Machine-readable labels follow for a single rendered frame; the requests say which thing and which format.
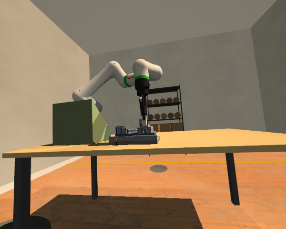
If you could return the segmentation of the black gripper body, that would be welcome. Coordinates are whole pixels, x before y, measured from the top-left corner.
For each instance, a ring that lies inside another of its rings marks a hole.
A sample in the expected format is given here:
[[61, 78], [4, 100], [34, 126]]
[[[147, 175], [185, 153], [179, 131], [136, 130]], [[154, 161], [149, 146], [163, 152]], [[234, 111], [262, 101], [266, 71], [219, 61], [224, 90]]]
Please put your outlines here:
[[140, 88], [137, 89], [137, 96], [143, 98], [143, 102], [144, 102], [144, 98], [148, 95], [148, 89], [147, 88]]

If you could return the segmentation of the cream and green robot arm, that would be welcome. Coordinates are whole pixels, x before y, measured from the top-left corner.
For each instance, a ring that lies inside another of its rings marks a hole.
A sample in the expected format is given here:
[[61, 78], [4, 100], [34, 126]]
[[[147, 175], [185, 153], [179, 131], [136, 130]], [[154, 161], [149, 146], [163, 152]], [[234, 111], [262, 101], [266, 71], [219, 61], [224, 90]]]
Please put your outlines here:
[[109, 62], [104, 69], [99, 72], [88, 83], [75, 90], [72, 94], [74, 101], [92, 99], [99, 112], [102, 105], [92, 98], [92, 95], [111, 78], [115, 78], [122, 88], [134, 86], [135, 89], [149, 89], [149, 81], [157, 81], [162, 76], [162, 69], [158, 65], [151, 64], [143, 59], [138, 59], [133, 64], [133, 73], [126, 75], [118, 62]]

